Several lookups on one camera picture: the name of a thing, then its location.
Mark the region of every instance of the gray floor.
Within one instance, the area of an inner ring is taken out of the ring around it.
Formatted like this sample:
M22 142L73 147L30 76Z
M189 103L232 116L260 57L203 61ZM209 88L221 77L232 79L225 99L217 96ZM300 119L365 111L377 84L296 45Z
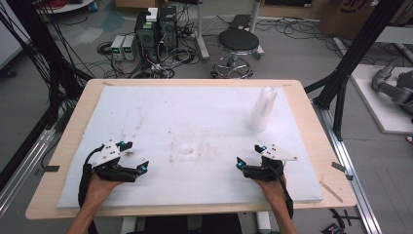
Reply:
M119 15L107 7L96 14L77 11L74 14L59 16L61 22L88 20L78 24L84 28L109 28L92 43L79 44L74 50L83 62L94 62L104 59L95 48L110 40L115 33L132 32L134 21L119 19ZM219 20L205 19L205 29ZM224 23L217 22L208 33L222 31ZM303 86L310 85L333 71L340 61L336 53L328 50L326 44L318 39L291 39L274 29L262 31L257 29L265 56L261 60L253 56L246 57L251 63L254 75L251 79L296 79ZM216 37L206 38L210 60L206 63L183 65L175 68L174 78L209 78L209 73L216 60L225 54L216 47ZM389 56L380 48L369 52L373 58ZM0 147L3 155L0 158L0 169L3 169L20 144L34 127L48 106L48 90L40 75L25 54L16 57L11 65L18 73L17 77L8 77L4 71L0 74ZM99 67L92 69L96 76L102 77L104 72ZM316 97L319 91L309 94ZM342 137L356 167L370 205L376 215L383 233L411 233L413 230L413 154L412 145L405 142L402 135L380 133L372 116L368 112L355 86L349 82L346 95L345 113L343 116ZM61 233L69 225L70 219L28 220L24 213L41 177L36 175L37 166L18 196L0 220L2 233ZM356 208L346 209L350 216L358 216ZM256 223L252 214L240 214L245 234L256 232ZM301 233L319 233L329 224L336 222L329 210L298 210L294 222ZM347 233L365 233L362 223L346 220ZM272 218L274 230L277 226ZM98 218L97 226L101 233L119 233L122 220L120 218Z

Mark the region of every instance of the wooden table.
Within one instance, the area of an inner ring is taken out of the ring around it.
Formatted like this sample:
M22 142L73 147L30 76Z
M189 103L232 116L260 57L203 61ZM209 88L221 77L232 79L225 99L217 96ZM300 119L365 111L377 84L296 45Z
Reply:
M357 200L345 175L331 167L338 160L311 106L302 85L295 80L91 80L83 92L64 131L50 165L60 166L57 173L45 173L28 206L29 219L74 217L79 209L58 209L57 201L84 130L94 113L99 95L105 86L180 86L180 87L280 87L283 88L319 180L324 199L319 203L294 204L294 209L353 207ZM183 215L269 211L267 203L202 206L151 206L102 208L100 216Z

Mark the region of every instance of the plastic bottle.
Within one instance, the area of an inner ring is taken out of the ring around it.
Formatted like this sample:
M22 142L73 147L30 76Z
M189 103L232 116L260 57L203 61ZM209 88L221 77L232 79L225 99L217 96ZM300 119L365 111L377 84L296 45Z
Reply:
M276 100L277 91L274 88L265 87L251 110L248 125L251 130L262 133L267 129L271 113Z

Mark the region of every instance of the stool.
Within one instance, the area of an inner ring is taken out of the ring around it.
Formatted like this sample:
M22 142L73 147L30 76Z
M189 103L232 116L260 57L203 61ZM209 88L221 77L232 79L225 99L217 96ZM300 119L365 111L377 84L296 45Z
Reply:
M225 78L246 78L252 75L249 63L238 56L255 53L259 46L258 38L251 32L243 29L228 29L218 36L218 46L231 54L223 57L215 64L211 72L212 78L218 75Z

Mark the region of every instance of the electronic equipment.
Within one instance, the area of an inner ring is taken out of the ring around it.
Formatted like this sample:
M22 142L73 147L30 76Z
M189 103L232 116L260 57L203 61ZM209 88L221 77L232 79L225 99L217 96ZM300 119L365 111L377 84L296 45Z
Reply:
M124 56L126 60L134 60L137 54L137 44L136 37L133 35L127 35L125 37L124 44L122 45L124 49Z
M168 51L178 48L177 27L176 27L176 7L161 8L159 15L161 33L163 35L164 47Z
M158 21L147 21L147 11L142 11L136 19L134 34L137 41L137 49L143 62L147 59L153 63L159 63L158 54L162 52L159 46L160 26Z
M112 45L110 46L112 50L112 58L114 60L123 60L125 59L124 50L122 45L124 44L125 36L116 36Z
M158 8L148 8L148 14L146 14L146 21L158 20Z

